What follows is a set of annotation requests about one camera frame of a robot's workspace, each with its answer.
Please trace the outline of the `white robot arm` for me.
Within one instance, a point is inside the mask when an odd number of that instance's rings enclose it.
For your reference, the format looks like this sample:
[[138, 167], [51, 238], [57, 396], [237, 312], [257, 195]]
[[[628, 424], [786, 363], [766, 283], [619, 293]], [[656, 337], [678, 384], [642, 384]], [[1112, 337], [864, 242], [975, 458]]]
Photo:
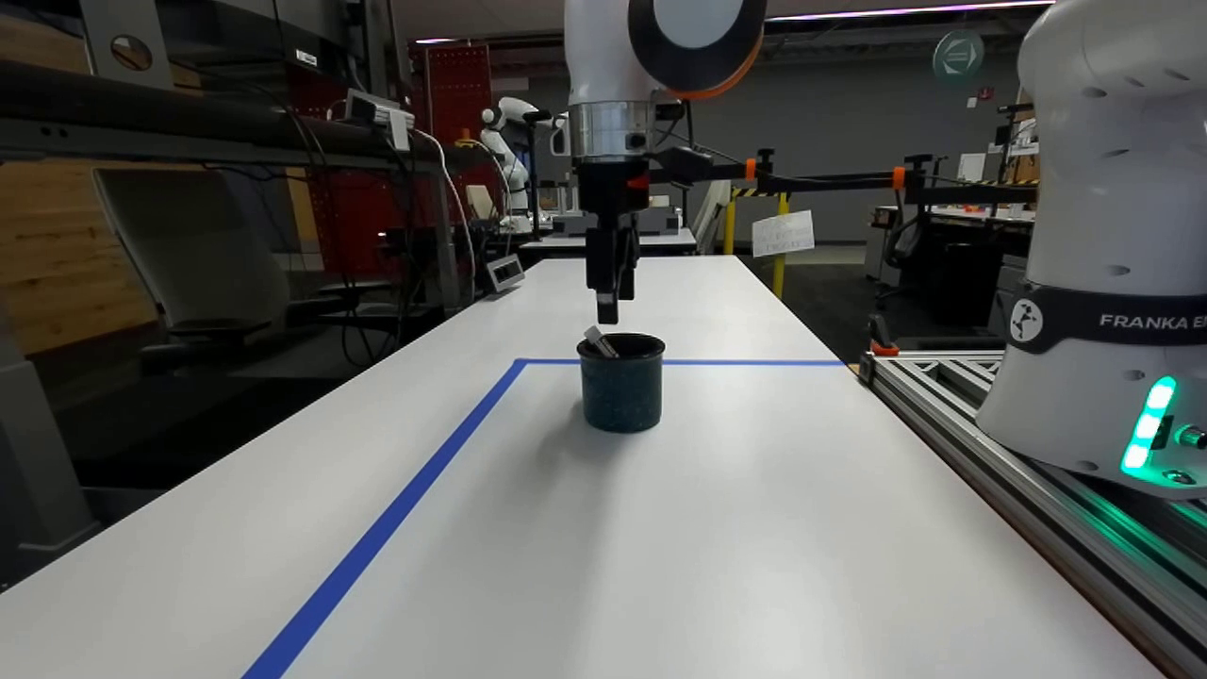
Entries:
[[569, 160], [593, 215], [585, 283], [595, 321], [636, 298], [638, 225], [648, 205], [656, 94], [719, 98], [764, 48], [770, 0], [561, 0]]

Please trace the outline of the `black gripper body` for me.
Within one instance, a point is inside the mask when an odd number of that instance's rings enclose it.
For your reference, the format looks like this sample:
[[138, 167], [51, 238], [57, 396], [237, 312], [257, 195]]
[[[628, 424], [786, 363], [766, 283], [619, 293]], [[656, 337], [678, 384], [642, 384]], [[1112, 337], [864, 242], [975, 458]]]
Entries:
[[636, 215], [648, 208], [648, 164], [581, 164], [581, 208], [593, 215], [585, 233], [588, 287], [600, 298], [636, 293], [638, 225]]

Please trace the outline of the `white Franka robot base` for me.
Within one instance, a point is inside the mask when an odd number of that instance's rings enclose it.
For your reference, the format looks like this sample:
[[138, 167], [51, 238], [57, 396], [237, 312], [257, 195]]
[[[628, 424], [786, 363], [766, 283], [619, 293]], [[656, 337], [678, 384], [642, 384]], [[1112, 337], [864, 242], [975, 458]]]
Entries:
[[1024, 38], [1043, 187], [976, 428], [1053, 467], [1207, 496], [1207, 0], [1055, 0]]

